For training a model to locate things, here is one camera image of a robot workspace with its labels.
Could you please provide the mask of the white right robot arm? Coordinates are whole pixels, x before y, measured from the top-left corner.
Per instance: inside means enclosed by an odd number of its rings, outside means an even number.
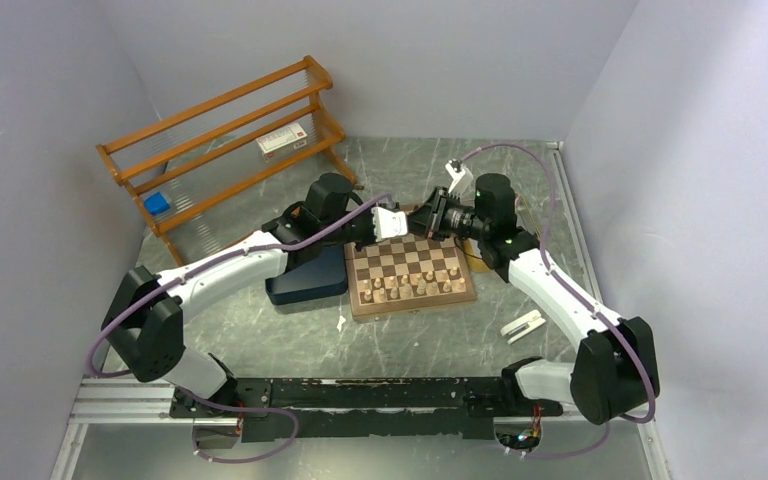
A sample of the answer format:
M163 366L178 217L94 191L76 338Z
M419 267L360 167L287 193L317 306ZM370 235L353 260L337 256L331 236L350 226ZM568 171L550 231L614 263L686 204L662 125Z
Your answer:
M440 187L407 216L408 230L442 241L477 242L484 264L533 300L575 349L571 363L530 358L511 365L499 391L510 413L525 413L537 400L568 403L591 423L616 417L653 419L660 392L650 325L624 318L602 306L550 258L540 237L518 224L516 195L502 174L484 174L475 184L474 203L464 205Z

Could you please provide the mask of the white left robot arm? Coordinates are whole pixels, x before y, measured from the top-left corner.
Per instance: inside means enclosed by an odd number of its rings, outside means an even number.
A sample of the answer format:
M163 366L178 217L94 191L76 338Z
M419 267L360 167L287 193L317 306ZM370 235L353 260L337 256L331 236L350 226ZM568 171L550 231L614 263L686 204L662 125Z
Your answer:
M148 383L165 380L221 416L238 403L238 381L215 356L186 346L184 325L206 308L252 284L317 258L330 245L375 242L374 212L382 194L358 202L344 177L324 174L309 196L243 241L202 260L160 273L127 271L101 325L101 337L124 362L125 373Z

